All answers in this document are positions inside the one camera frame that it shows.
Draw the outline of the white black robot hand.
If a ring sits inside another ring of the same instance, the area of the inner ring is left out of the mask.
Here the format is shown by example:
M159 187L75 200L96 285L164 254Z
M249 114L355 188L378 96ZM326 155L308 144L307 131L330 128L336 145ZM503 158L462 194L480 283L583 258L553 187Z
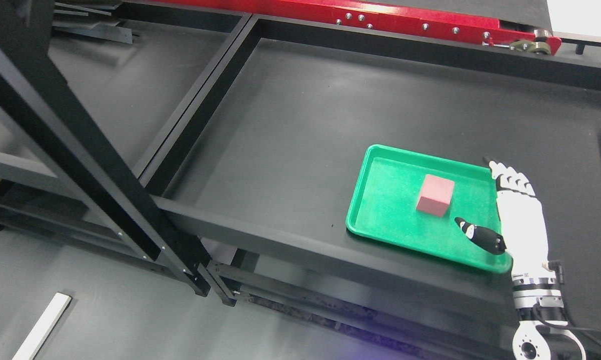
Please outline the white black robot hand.
M548 260L549 242L543 206L527 176L513 167L486 157L495 183L495 205L500 231L456 217L454 222L475 246L491 255L511 257L511 280L529 284L531 279L557 276Z

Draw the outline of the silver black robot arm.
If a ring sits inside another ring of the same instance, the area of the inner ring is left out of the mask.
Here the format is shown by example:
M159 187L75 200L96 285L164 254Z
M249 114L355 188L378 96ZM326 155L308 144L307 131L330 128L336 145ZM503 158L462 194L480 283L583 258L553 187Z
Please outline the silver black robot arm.
M593 328L575 326L563 297L564 272L559 260L547 263L545 276L517 275L512 296L518 328L511 340L516 360L586 360L587 350L577 333L601 348Z

